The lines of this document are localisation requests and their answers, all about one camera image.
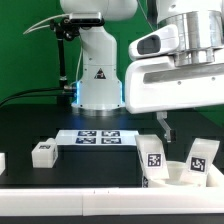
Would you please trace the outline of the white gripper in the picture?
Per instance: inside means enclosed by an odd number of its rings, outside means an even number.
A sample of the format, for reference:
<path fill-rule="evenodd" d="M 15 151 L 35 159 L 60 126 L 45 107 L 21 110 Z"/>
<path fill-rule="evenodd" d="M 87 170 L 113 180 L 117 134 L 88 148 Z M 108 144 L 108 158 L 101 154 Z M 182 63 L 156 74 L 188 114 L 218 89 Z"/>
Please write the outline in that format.
<path fill-rule="evenodd" d="M 176 67 L 171 56 L 135 61 L 126 71 L 125 102 L 133 114 L 157 112 L 164 138 L 175 142 L 176 131 L 166 122 L 166 111 L 223 104 L 224 57 L 183 67 Z"/>

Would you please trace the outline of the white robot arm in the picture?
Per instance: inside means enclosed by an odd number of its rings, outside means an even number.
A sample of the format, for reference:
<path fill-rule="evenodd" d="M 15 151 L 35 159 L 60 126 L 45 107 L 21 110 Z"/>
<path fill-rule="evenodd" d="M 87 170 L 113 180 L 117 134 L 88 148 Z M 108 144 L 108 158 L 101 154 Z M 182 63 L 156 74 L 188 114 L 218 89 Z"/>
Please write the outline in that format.
<path fill-rule="evenodd" d="M 125 83 L 116 75 L 117 43 L 105 20 L 131 18 L 137 0 L 60 0 L 79 25 L 83 76 L 75 108 L 109 111 L 124 103 L 133 114 L 224 104 L 224 0 L 147 0 L 158 29 L 129 45 Z"/>

